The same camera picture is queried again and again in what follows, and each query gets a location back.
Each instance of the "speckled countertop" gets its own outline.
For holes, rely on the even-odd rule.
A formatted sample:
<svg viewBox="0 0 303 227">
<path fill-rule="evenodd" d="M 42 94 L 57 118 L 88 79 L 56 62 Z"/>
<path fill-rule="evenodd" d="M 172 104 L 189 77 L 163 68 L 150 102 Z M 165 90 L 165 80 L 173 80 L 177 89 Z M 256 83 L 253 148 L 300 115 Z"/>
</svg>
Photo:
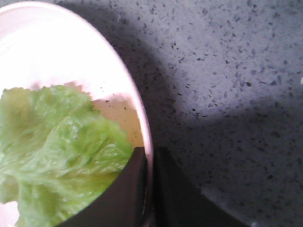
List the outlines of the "speckled countertop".
<svg viewBox="0 0 303 227">
<path fill-rule="evenodd" d="M 301 0 L 50 2 L 115 47 L 154 145 L 203 194 L 253 227 L 303 226 Z"/>
</svg>

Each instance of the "green lettuce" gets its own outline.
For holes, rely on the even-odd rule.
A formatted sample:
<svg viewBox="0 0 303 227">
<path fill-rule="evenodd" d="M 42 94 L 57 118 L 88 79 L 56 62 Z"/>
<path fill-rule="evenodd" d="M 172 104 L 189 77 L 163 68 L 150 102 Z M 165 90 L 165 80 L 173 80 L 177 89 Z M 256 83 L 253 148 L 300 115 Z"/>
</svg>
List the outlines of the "green lettuce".
<svg viewBox="0 0 303 227">
<path fill-rule="evenodd" d="M 53 227 L 78 213 L 131 154 L 126 133 L 87 94 L 64 86 L 3 91 L 0 202 L 18 201 L 18 227 Z"/>
</svg>

